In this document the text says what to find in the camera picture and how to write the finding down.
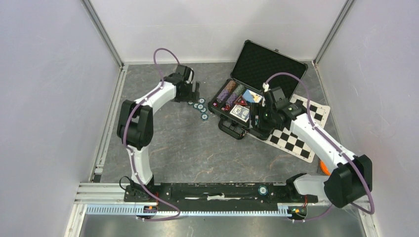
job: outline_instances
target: checkered mat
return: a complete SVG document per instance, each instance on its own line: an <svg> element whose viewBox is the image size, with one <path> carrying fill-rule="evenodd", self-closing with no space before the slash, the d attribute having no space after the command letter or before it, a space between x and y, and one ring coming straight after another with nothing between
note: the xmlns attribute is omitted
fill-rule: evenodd
<svg viewBox="0 0 419 237"><path fill-rule="evenodd" d="M293 95L290 99L291 103L300 101L304 107L307 108L307 99L298 95ZM326 105L320 105L316 102L310 101L310 114L314 120L322 127L325 127L327 118L330 113L330 107ZM293 156L296 156L303 161L311 163L314 158L314 151L303 141L299 140L298 137L284 128L283 131L275 130L272 135L266 141L263 141L271 146L281 149Z"/></svg>

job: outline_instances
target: gray marble surface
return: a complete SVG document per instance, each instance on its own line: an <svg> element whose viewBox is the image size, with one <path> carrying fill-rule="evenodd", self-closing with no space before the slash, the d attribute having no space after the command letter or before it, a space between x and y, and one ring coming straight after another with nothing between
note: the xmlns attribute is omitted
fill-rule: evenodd
<svg viewBox="0 0 419 237"><path fill-rule="evenodd" d="M320 81L310 62L303 81L313 101L326 104ZM195 80L201 82L201 97L209 100L229 78L234 63L187 64L195 71ZM165 75L175 65L162 65ZM131 65L128 68L122 92L122 101L135 100L154 88L159 74L154 65ZM306 96L299 85L297 95ZM154 137L150 144L150 166L155 182L280 182L306 172L321 173L319 159L312 163L262 143L250 136L236 140L218 129L219 118L209 114L202 121L200 112L187 103L166 103L154 116ZM325 130L336 138L331 118ZM109 144L101 183L116 183L130 176L128 154L116 136L116 124Z"/></svg>

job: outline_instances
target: black case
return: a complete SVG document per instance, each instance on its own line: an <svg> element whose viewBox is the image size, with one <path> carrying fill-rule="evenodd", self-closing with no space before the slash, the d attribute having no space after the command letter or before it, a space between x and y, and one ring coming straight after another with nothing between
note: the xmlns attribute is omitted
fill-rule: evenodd
<svg viewBox="0 0 419 237"><path fill-rule="evenodd" d="M307 68L307 64L282 55L278 50L268 49L250 40L245 41L236 65L230 74L230 79L227 79L217 94L208 102L209 111L220 116L218 128L236 139L242 139L246 132L250 132L250 134L261 140L268 139L268 132L250 128L250 119L244 122L230 115L230 111L233 108L229 111L223 111L221 109L224 107L231 93L218 107L213 105L213 103L230 80L234 80L237 85L244 85L245 91L246 89L250 89L257 94L263 95L262 84L273 74L286 72L302 78ZM298 81L288 76L277 76L269 82L269 88L281 87L288 99L293 95L297 85Z"/></svg>

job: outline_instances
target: case handle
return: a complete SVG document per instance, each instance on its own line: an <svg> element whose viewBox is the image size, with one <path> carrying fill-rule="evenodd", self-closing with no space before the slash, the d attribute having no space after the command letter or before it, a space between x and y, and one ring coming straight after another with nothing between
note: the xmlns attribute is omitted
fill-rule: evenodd
<svg viewBox="0 0 419 237"><path fill-rule="evenodd" d="M221 131L223 131L223 132L227 133L228 135L236 138L237 140L243 139L245 137L246 131L244 129L242 129L242 132L240 132L240 133L236 132L235 131L236 126L231 124L229 127L227 127L227 126L224 125L224 121L225 120L223 118L220 118L220 122L218 122L218 128Z"/></svg>

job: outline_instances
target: orange round object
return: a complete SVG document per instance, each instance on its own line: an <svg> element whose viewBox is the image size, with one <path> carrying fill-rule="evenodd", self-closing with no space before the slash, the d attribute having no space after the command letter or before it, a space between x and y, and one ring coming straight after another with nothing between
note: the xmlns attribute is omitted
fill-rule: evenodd
<svg viewBox="0 0 419 237"><path fill-rule="evenodd" d="M326 165L323 163L323 161L320 161L320 168L322 169L323 173L330 176L330 172L327 170Z"/></svg>

